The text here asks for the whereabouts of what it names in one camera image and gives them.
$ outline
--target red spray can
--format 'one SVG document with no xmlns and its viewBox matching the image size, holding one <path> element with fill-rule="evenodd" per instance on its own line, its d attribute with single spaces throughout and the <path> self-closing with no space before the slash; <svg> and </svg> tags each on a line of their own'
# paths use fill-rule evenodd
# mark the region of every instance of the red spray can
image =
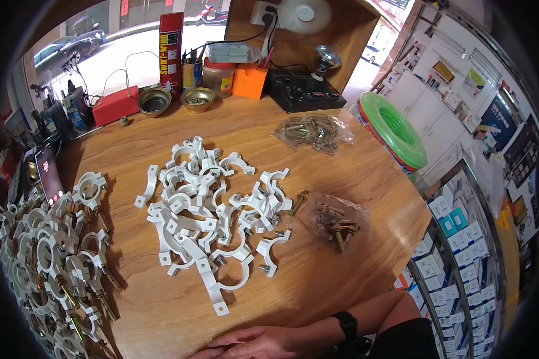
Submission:
<svg viewBox="0 0 539 359">
<path fill-rule="evenodd" d="M 172 94 L 172 102 L 181 94 L 181 30 L 184 13 L 160 17 L 160 86 Z"/>
</svg>

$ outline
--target black watch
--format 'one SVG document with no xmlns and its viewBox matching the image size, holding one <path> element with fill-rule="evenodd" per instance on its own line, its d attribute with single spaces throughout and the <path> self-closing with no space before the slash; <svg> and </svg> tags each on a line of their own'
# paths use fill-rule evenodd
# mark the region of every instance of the black watch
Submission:
<svg viewBox="0 0 539 359">
<path fill-rule="evenodd" d="M 348 312 L 339 312 L 332 315 L 340 321 L 340 327 L 345 334 L 346 341 L 353 341 L 358 336 L 358 321 Z"/>
</svg>

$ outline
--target black control panel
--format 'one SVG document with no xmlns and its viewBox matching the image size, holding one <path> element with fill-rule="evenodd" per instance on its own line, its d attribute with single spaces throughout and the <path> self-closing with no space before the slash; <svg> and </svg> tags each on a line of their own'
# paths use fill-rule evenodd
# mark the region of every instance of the black control panel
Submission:
<svg viewBox="0 0 539 359">
<path fill-rule="evenodd" d="M 264 90 L 287 113 L 340 109 L 346 102 L 326 79 L 287 69 L 269 70 Z"/>
</svg>

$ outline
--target smartphone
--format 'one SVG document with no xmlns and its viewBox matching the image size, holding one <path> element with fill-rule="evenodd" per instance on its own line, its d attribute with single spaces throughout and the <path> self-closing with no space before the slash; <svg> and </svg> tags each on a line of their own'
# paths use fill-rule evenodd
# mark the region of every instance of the smartphone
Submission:
<svg viewBox="0 0 539 359">
<path fill-rule="evenodd" d="M 58 169 L 56 168 L 54 152 L 52 151 L 51 146 L 47 145 L 39 150 L 34 157 L 36 158 L 38 177 L 40 178 L 44 196 L 51 206 L 64 194 L 62 182 L 60 181 Z"/>
</svg>

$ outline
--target orange container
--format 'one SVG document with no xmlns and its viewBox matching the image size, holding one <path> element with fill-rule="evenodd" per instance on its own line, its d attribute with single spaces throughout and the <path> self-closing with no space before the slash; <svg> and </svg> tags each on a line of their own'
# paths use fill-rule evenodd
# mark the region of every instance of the orange container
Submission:
<svg viewBox="0 0 539 359">
<path fill-rule="evenodd" d="M 259 100 L 267 74 L 268 70 L 258 68 L 258 64 L 240 64 L 236 68 L 231 93 Z"/>
</svg>

